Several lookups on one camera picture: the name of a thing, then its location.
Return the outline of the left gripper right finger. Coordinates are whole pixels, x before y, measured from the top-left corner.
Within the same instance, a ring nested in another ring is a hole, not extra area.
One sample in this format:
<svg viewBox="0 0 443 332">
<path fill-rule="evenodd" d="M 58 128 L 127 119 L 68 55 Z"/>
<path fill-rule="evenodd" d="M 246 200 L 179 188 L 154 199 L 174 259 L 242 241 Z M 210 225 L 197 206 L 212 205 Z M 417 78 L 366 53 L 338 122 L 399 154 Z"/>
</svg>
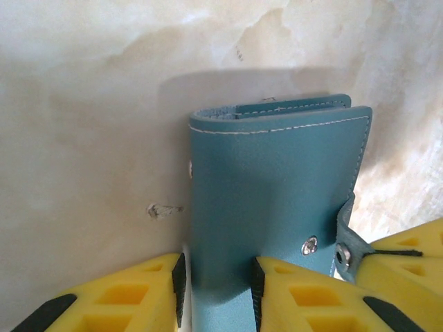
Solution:
<svg viewBox="0 0 443 332">
<path fill-rule="evenodd" d="M 272 257 L 251 262 L 257 331 L 421 331 L 386 298 Z"/>
</svg>

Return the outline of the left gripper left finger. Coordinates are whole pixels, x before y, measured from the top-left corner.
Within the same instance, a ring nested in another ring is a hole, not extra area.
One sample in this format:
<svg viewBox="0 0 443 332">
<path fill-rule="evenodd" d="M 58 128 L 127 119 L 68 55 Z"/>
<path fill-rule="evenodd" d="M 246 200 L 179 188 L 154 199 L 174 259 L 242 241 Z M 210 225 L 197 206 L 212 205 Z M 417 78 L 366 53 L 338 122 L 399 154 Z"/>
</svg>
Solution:
<svg viewBox="0 0 443 332">
<path fill-rule="evenodd" d="M 178 331 L 185 292 L 185 255 L 170 253 L 72 287 L 14 330 Z"/>
</svg>

